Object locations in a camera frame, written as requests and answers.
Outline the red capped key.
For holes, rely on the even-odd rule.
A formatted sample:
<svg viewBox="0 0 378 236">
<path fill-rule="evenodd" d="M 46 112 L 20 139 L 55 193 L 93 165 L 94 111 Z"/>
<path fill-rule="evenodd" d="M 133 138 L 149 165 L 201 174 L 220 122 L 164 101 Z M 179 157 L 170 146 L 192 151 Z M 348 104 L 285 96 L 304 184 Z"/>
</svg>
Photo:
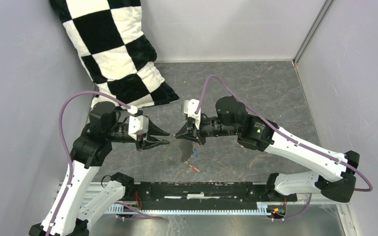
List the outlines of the red capped key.
<svg viewBox="0 0 378 236">
<path fill-rule="evenodd" d="M 189 165 L 193 170 L 195 170 L 196 172 L 200 172 L 200 170 L 196 167 L 194 167 L 193 165 Z"/>
</svg>

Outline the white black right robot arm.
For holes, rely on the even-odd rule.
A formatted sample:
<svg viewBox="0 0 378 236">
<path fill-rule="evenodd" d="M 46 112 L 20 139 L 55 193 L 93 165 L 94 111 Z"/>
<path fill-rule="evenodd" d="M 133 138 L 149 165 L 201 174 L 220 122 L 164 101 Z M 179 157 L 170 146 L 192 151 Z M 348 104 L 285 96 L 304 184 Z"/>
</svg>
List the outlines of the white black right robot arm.
<svg viewBox="0 0 378 236">
<path fill-rule="evenodd" d="M 276 123 L 251 115 L 246 106 L 232 96 L 216 102 L 216 116 L 197 113 L 199 101 L 184 103 L 186 124 L 175 134 L 203 145 L 207 138 L 236 136 L 237 143 L 250 150 L 278 155 L 306 167 L 296 174 L 270 174 L 265 185 L 265 196 L 276 201 L 292 194 L 321 194 L 348 203 L 355 191 L 355 170 L 360 156 L 354 151 L 333 152 L 302 140 Z"/>
</svg>

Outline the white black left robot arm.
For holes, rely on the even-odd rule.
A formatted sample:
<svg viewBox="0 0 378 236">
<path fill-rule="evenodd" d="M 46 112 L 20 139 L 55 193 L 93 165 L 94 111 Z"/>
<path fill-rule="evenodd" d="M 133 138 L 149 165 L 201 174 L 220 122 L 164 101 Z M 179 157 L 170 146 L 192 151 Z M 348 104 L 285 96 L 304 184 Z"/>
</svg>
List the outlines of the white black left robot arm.
<svg viewBox="0 0 378 236">
<path fill-rule="evenodd" d="M 122 173 L 110 177 L 107 185 L 86 205 L 84 196 L 113 143 L 134 143 L 138 151 L 168 145 L 170 134 L 157 127 L 139 109 L 121 119 L 109 101 L 97 103 L 89 113 L 90 122 L 74 141 L 62 187 L 45 219 L 31 226 L 31 236 L 88 236 L 94 224 L 118 200 L 135 194 L 134 179 Z"/>
</svg>

